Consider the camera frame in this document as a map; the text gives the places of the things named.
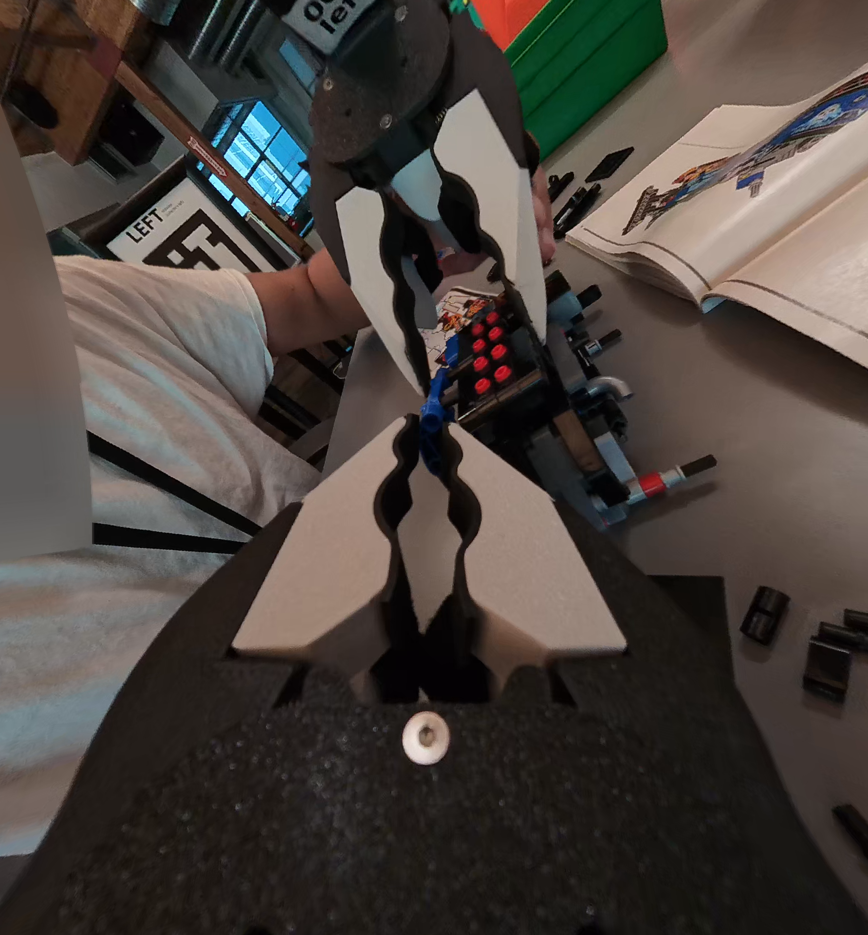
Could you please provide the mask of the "metal air duct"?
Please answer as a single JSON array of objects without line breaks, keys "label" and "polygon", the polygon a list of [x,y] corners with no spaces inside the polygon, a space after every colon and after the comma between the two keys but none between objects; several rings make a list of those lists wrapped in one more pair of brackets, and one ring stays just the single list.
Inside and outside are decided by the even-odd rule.
[{"label": "metal air duct", "polygon": [[132,53],[143,68],[168,57],[199,69],[263,82],[261,48],[274,22],[294,1],[135,2],[148,19],[146,51]]}]

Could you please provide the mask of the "window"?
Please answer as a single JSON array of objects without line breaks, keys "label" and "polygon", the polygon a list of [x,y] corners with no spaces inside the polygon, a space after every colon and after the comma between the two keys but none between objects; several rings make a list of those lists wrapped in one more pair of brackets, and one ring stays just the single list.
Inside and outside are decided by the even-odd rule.
[{"label": "window", "polygon": [[206,129],[217,152],[259,197],[292,228],[307,226],[307,155],[267,103],[224,104]]}]

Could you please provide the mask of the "green plastic bin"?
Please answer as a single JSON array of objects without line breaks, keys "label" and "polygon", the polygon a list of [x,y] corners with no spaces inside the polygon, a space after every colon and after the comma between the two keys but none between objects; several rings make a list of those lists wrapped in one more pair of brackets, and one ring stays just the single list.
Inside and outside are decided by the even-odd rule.
[{"label": "green plastic bin", "polygon": [[660,1],[551,1],[505,54],[541,156],[566,143],[668,48]]}]

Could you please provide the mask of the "lego truck model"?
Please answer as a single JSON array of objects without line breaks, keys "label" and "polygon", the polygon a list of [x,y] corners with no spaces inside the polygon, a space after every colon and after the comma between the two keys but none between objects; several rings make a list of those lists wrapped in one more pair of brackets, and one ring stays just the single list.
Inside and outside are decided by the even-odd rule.
[{"label": "lego truck model", "polygon": [[431,376],[421,408],[421,457],[441,475],[442,431],[448,424],[462,427],[553,498],[606,529],[626,520],[632,508],[714,470],[717,459],[707,454],[647,473],[632,467],[623,410],[632,390],[596,363],[622,333],[591,333],[587,313],[602,296],[598,285],[576,292],[554,271],[545,286],[544,345],[506,294],[451,340],[450,366]]}]

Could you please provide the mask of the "lego instruction booklet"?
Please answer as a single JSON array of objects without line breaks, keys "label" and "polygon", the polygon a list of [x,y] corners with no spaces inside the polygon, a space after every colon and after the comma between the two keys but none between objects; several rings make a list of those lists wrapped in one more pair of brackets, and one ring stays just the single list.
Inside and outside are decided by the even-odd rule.
[{"label": "lego instruction booklet", "polygon": [[567,234],[708,312],[762,312],[868,370],[868,63],[708,113]]}]

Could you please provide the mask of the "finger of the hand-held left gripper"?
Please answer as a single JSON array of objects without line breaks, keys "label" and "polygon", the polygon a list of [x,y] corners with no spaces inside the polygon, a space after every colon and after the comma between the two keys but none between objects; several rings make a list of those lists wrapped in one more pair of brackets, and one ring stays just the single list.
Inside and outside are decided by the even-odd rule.
[{"label": "finger of the hand-held left gripper", "polygon": [[547,340],[547,299],[525,158],[521,118],[514,101],[492,88],[472,88],[447,109],[433,145],[443,192],[473,215],[473,231],[498,266],[516,310],[536,341]]},{"label": "finger of the hand-held left gripper", "polygon": [[408,217],[384,193],[352,185],[334,203],[349,284],[393,363],[416,393],[430,390],[423,330],[438,319],[433,289],[406,251]]}]

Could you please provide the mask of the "person's left hand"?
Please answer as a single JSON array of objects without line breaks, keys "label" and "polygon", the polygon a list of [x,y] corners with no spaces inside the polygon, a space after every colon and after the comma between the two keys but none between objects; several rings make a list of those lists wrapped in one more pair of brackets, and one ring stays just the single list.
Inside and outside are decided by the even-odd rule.
[{"label": "person's left hand", "polygon": [[556,240],[553,207],[548,195],[548,181],[541,166],[537,166],[533,173],[531,192],[541,263],[543,267],[548,267],[554,261]]}]

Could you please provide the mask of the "person's left forearm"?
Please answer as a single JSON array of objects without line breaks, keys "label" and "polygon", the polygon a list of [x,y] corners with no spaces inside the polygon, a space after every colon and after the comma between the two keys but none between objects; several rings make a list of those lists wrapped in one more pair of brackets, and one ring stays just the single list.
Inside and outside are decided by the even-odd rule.
[{"label": "person's left forearm", "polygon": [[289,355],[370,326],[367,313],[337,270],[329,251],[277,272],[250,273],[273,358]]}]

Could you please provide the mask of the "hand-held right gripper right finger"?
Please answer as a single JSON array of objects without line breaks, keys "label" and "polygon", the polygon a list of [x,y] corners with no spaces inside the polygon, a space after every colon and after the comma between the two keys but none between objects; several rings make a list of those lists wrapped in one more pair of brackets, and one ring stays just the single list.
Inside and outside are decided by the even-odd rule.
[{"label": "hand-held right gripper right finger", "polygon": [[444,438],[453,594],[500,693],[517,670],[623,654],[627,638],[551,496],[462,427]]}]

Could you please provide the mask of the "wooden post red label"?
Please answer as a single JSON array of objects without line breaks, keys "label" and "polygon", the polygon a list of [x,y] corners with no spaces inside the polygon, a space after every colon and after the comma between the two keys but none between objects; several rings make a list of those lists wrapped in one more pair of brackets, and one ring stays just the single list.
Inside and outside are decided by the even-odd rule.
[{"label": "wooden post red label", "polygon": [[276,213],[276,210],[256,193],[250,184],[241,178],[221,153],[217,153],[206,136],[187,120],[171,102],[156,88],[141,71],[125,57],[116,66],[116,82],[138,102],[165,130],[172,134],[192,154],[192,157],[209,169],[233,196],[246,205],[299,260],[306,262],[314,254],[311,246],[294,232]]}]

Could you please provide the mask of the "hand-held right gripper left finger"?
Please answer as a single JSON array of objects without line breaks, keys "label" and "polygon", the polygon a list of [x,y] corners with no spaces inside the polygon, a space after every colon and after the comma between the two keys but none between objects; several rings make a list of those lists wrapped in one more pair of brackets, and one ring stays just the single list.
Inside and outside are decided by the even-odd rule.
[{"label": "hand-held right gripper left finger", "polygon": [[410,699],[414,609],[397,532],[413,470],[403,415],[305,497],[233,638],[238,659],[328,670],[362,702]]}]

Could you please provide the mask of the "black white marker sign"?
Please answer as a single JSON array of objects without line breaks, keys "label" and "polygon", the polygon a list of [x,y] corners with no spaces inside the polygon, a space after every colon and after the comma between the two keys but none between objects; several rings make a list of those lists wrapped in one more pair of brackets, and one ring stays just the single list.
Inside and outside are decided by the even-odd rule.
[{"label": "black white marker sign", "polygon": [[241,218],[205,180],[192,175],[141,208],[105,249],[125,263],[176,269],[256,273],[296,263],[257,223]]}]

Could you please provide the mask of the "long black lego piece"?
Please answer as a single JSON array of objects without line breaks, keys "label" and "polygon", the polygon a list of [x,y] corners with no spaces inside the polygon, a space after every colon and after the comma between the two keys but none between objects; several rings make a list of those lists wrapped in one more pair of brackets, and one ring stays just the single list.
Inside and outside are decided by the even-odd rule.
[{"label": "long black lego piece", "polygon": [[599,182],[589,188],[580,188],[569,199],[554,220],[554,239],[563,240],[566,234],[580,223],[595,206],[601,194]]}]

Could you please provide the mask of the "orange plastic bin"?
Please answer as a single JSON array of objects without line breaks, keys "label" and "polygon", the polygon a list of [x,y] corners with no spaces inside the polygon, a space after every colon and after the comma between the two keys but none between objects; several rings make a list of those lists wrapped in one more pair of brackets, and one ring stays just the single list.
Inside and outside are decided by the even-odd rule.
[{"label": "orange plastic bin", "polygon": [[502,51],[521,34],[548,1],[469,1],[467,6]]}]

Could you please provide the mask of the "sticker sheet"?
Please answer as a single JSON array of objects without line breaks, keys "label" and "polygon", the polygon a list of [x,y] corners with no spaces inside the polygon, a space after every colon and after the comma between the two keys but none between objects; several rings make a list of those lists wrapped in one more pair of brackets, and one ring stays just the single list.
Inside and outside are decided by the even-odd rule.
[{"label": "sticker sheet", "polygon": [[441,368],[450,366],[447,359],[451,340],[470,326],[477,315],[491,310],[498,298],[498,294],[474,291],[466,287],[454,287],[444,294],[436,307],[437,319],[434,326],[419,328],[432,377]]}]

